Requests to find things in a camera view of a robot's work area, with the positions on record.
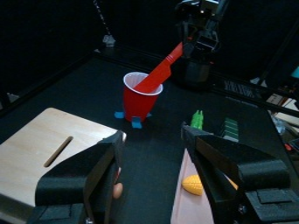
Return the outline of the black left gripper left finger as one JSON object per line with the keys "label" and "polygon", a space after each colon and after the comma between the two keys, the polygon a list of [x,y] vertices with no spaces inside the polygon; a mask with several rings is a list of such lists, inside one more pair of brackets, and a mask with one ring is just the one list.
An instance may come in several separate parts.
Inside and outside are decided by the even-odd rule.
{"label": "black left gripper left finger", "polygon": [[118,131],[46,172],[26,224],[110,224],[125,141]]}

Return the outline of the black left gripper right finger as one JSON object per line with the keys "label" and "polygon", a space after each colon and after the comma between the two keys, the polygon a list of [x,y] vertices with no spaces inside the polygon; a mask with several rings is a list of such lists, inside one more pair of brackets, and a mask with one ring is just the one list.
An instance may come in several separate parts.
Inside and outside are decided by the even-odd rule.
{"label": "black left gripper right finger", "polygon": [[187,124],[182,140],[215,224],[299,224],[299,195],[281,159]]}

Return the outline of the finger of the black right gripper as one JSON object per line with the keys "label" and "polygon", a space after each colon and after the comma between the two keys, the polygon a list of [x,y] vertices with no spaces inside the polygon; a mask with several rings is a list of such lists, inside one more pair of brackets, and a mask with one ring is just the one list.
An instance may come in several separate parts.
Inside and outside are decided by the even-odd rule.
{"label": "finger of the black right gripper", "polygon": [[182,43],[183,43],[183,56],[190,58],[194,51],[194,33],[197,29],[187,27],[183,29]]}
{"label": "finger of the black right gripper", "polygon": [[197,49],[201,52],[201,56],[206,57],[214,54],[219,46],[219,36],[215,31],[201,31],[197,40]]}

